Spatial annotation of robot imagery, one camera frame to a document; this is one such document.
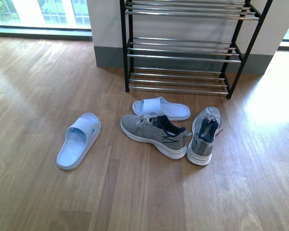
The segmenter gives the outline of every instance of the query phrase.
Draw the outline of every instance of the metal shoe rack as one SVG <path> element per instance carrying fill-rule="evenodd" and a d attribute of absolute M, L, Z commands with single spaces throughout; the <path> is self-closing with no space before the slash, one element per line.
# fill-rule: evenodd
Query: metal shoe rack
<path fill-rule="evenodd" d="M 268 0 L 260 13 L 250 0 L 245 2 L 120 0 L 125 91 L 129 92 L 130 89 L 180 91 L 225 95 L 230 99 L 272 2 L 273 0 Z M 133 36 L 134 15 L 183 17 L 195 20 L 229 19 L 237 20 L 237 25 L 231 41 L 140 38 Z M 257 22 L 244 54 L 236 43 L 243 21 Z M 220 63 L 222 68 L 220 71 L 151 68 L 134 66 L 136 59 L 141 60 L 138 62 L 140 64 L 143 63 L 142 60 Z M 239 65 L 232 84 L 229 84 L 226 76 L 229 64 Z"/>

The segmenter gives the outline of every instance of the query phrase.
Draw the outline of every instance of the white shoelace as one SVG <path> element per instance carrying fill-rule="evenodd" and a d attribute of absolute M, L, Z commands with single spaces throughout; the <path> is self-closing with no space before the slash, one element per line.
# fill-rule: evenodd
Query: white shoelace
<path fill-rule="evenodd" d="M 206 108 L 207 114 L 204 116 L 204 118 L 208 119 L 210 121 L 216 121 L 217 123 L 221 124 L 222 118 L 218 114 L 214 114 L 213 110 L 209 107 Z M 223 129 L 220 129 L 219 127 L 215 131 L 215 136 L 220 134 L 223 131 Z"/>
<path fill-rule="evenodd" d="M 156 115 L 154 114 L 150 114 L 150 115 L 141 115 L 139 117 L 139 120 L 136 121 L 136 125 L 138 127 L 142 127 L 144 125 L 149 125 L 150 124 L 150 119 L 153 118 L 153 117 L 157 117 Z"/>

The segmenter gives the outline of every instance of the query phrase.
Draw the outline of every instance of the white sole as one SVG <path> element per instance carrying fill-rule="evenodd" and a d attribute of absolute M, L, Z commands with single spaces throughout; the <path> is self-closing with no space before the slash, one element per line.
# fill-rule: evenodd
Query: white sole
<path fill-rule="evenodd" d="M 163 153 L 166 157 L 173 159 L 173 160 L 177 160 L 180 159 L 182 157 L 185 156 L 186 152 L 187 152 L 187 147 L 183 147 L 179 150 L 173 150 L 170 149 L 168 147 L 166 147 L 164 144 L 161 144 L 160 142 L 154 141 L 154 140 L 150 140 L 150 139 L 146 139 L 146 138 L 142 138 L 139 136 L 135 136 L 131 133 L 129 133 L 123 126 L 122 123 L 121 124 L 121 128 L 123 130 L 123 132 L 132 140 L 137 141 L 137 142 L 143 142 L 143 143 L 150 143 L 153 144 L 154 146 L 157 147 L 157 149 Z"/>
<path fill-rule="evenodd" d="M 192 142 L 193 142 L 194 133 L 195 133 L 194 131 L 195 122 L 196 122 L 196 118 L 194 119 L 194 122 L 192 124 L 193 137 L 187 148 L 187 159 L 195 165 L 205 166 L 205 165 L 208 165 L 209 162 L 211 161 L 212 153 L 209 156 L 201 156 L 193 152 Z"/>

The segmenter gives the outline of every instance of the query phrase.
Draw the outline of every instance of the sneaker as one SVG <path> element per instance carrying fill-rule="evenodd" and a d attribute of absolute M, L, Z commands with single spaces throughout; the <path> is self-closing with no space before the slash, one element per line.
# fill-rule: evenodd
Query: sneaker
<path fill-rule="evenodd" d="M 189 136 L 186 128 L 176 127 L 166 115 L 125 115 L 121 128 L 132 140 L 151 143 L 171 159 L 180 159 L 186 154 L 186 137 Z"/>
<path fill-rule="evenodd" d="M 221 116 L 216 107 L 207 107 L 194 120 L 193 138 L 188 145 L 187 158 L 196 165 L 207 165 L 212 157 L 215 136 L 221 131 Z"/>

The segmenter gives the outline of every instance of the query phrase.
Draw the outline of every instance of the slide sandal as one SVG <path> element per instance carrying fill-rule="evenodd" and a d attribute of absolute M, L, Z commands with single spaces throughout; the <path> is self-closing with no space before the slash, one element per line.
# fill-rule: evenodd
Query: slide sandal
<path fill-rule="evenodd" d="M 65 142 L 57 156 L 57 165 L 63 170 L 76 168 L 101 132 L 101 122 L 91 113 L 83 114 L 66 131 Z"/>
<path fill-rule="evenodd" d="M 169 120 L 185 120 L 191 115 L 189 108 L 179 103 L 169 103 L 163 97 L 135 101 L 133 111 L 136 115 L 166 115 Z"/>

